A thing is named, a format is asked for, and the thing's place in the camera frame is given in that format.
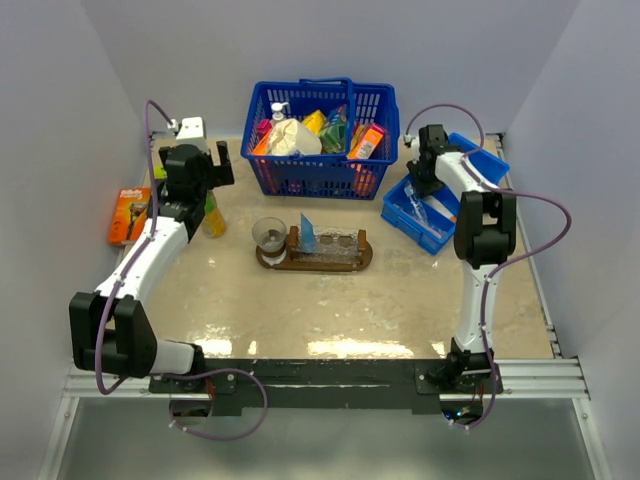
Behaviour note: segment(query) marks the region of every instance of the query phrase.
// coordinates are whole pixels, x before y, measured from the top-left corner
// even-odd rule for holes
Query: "wall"
[[[513,180],[562,199],[565,241],[537,261],[565,355],[579,354],[616,478],[640,470],[640,34],[636,0],[582,0],[507,132]],[[522,202],[532,244],[561,215]]]
[[[133,105],[151,96],[233,134],[257,81],[344,75],[393,84],[402,125],[422,106],[455,101],[504,131],[578,3],[81,1]],[[473,132],[458,113],[431,118]]]
[[[113,267],[138,118],[75,0],[0,2],[0,478],[35,478],[70,366],[68,302]]]

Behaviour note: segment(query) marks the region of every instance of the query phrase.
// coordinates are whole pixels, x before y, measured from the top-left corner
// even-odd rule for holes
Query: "basket handle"
[[[356,99],[353,94],[353,80],[349,77],[330,77],[330,78],[318,78],[318,79],[310,79],[310,78],[301,78],[300,83],[342,83],[347,87],[347,97],[349,97],[349,116],[347,117],[347,135],[345,138],[345,159],[347,154],[349,153],[349,148],[351,147],[351,136],[353,135],[353,126],[355,124],[356,118]]]

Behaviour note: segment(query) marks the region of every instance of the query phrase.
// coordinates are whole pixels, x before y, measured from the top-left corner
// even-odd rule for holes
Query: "orange box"
[[[135,243],[147,220],[147,207],[151,189],[148,187],[123,188],[118,195],[108,241],[122,246]]]
[[[375,123],[371,123],[357,145],[349,152],[347,158],[349,160],[366,160],[382,141],[384,134],[384,128]]]

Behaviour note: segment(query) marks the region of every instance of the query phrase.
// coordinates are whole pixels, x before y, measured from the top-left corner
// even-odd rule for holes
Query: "blue plastic bin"
[[[457,133],[449,135],[449,143],[459,145],[465,152],[468,152],[477,146]],[[510,168],[507,163],[503,162],[501,159],[486,150],[474,153],[469,157],[469,160],[473,166],[487,178],[487,180],[496,184],[504,178]],[[430,225],[442,231],[443,235],[439,237],[418,223],[415,218],[407,213],[408,211],[413,210],[407,195],[404,193],[404,185],[407,181],[409,181],[409,175],[403,178],[400,183],[393,187],[384,196],[382,218],[408,235],[423,250],[426,250],[431,255],[435,255],[451,239],[455,232],[456,224],[423,200],[420,201],[427,212]],[[444,207],[446,207],[453,215],[458,216],[460,200],[456,198],[451,190],[444,188],[439,192],[434,193],[432,196],[444,205]]]
[[[307,156],[256,156],[256,129],[271,118],[272,102],[289,102],[283,113],[302,121],[315,110],[327,115],[340,105],[349,108],[347,152]],[[356,121],[375,122],[386,135],[368,160],[347,160]],[[260,82],[251,97],[242,140],[242,156],[265,195],[373,200],[387,167],[398,159],[400,127],[395,91],[391,85],[354,83],[348,78],[305,80],[298,83]]]

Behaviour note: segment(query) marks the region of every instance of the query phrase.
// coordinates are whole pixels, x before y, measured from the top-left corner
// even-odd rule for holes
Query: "juice bottle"
[[[207,200],[204,204],[204,218],[202,219],[202,231],[207,237],[216,238],[227,231],[227,224],[218,208],[213,192],[207,192]]]

